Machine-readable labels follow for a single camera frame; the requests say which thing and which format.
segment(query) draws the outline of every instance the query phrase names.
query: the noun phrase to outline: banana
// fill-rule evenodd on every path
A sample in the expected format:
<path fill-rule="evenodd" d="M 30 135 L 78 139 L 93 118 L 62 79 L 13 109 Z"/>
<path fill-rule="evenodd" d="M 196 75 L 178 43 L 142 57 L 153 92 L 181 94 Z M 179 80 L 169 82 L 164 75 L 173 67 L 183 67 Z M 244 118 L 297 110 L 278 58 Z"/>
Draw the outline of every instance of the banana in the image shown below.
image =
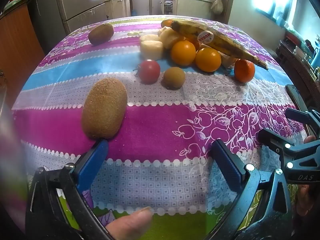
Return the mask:
<path fill-rule="evenodd" d="M 189 39 L 205 43 L 230 57 L 249 60 L 268 70 L 268 66 L 264 61 L 252 55 L 244 46 L 214 28 L 189 20 L 173 21 L 171 28 Z"/>

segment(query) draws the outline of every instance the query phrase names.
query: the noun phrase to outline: fuzzy brown kiwi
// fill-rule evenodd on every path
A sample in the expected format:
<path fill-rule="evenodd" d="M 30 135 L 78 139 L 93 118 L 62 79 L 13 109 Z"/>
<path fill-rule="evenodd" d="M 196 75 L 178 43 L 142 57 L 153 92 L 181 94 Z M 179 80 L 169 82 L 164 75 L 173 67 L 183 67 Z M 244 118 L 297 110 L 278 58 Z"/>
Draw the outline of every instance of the fuzzy brown kiwi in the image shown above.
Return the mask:
<path fill-rule="evenodd" d="M 181 68 L 171 67 L 164 72 L 162 84 L 166 88 L 175 90 L 182 87 L 185 80 L 186 75 Z"/>
<path fill-rule="evenodd" d="M 127 90 L 118 79 L 105 78 L 95 83 L 83 106 L 84 133 L 93 139 L 112 138 L 121 126 L 127 102 Z"/>
<path fill-rule="evenodd" d="M 94 46 L 110 41 L 115 33 L 113 26 L 110 23 L 101 24 L 90 31 L 88 39 Z"/>

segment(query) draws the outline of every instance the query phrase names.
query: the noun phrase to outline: plastic bag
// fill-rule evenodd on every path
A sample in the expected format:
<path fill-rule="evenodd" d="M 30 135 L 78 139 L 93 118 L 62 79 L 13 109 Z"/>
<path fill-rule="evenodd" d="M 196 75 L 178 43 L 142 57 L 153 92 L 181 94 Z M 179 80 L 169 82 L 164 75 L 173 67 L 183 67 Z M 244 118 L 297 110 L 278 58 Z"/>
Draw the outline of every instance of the plastic bag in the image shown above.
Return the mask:
<path fill-rule="evenodd" d="M 222 0 L 213 0 L 211 10 L 214 14 L 221 14 L 223 12 Z"/>

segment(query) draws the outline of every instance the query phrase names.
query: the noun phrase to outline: red tomato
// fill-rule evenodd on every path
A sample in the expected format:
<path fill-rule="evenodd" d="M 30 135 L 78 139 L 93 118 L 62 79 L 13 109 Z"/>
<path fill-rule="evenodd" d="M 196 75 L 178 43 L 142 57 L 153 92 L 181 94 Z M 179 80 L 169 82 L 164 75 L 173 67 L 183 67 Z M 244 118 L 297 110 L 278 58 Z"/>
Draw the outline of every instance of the red tomato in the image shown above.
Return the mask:
<path fill-rule="evenodd" d="M 154 60 L 145 60 L 138 65 L 137 76 L 144 84 L 156 83 L 160 76 L 160 65 Z"/>

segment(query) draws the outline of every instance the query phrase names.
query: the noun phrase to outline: tangerine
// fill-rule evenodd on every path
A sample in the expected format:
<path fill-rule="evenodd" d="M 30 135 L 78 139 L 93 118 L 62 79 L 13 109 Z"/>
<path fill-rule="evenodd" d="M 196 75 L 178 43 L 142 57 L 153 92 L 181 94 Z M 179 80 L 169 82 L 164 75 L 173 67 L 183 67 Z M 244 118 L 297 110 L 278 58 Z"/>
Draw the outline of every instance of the tangerine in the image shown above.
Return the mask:
<path fill-rule="evenodd" d="M 193 39 L 189 39 L 189 38 L 186 38 L 187 41 L 190 41 L 196 48 L 196 51 L 198 51 L 200 49 L 200 42 L 199 41 L 196 41 L 196 40 L 193 40 Z"/>
<path fill-rule="evenodd" d="M 215 49 L 203 48 L 196 55 L 196 65 L 205 72 L 216 71 L 221 65 L 221 56 Z"/>
<path fill-rule="evenodd" d="M 242 82 L 247 83 L 251 81 L 256 72 L 254 64 L 245 59 L 238 59 L 235 63 L 235 78 Z"/>
<path fill-rule="evenodd" d="M 163 20 L 161 22 L 161 28 L 163 28 L 163 27 L 171 27 L 172 22 L 173 22 L 172 19 Z"/>
<path fill-rule="evenodd" d="M 190 41 L 178 41 L 171 49 L 171 58 L 180 66 L 190 65 L 196 57 L 196 48 Z"/>

